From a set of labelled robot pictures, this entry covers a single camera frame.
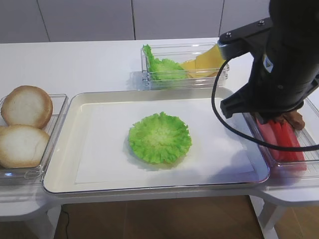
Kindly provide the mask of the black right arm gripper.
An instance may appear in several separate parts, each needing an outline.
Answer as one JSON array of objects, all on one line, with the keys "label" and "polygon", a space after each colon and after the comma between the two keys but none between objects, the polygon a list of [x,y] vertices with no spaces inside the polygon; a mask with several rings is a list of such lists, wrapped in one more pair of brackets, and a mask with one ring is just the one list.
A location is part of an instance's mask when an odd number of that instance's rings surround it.
[{"label": "black right arm gripper", "polygon": [[248,82],[221,102],[226,118],[236,113],[275,118],[301,108],[319,86],[318,1],[272,0],[269,14],[219,37],[225,60],[253,56]]}]

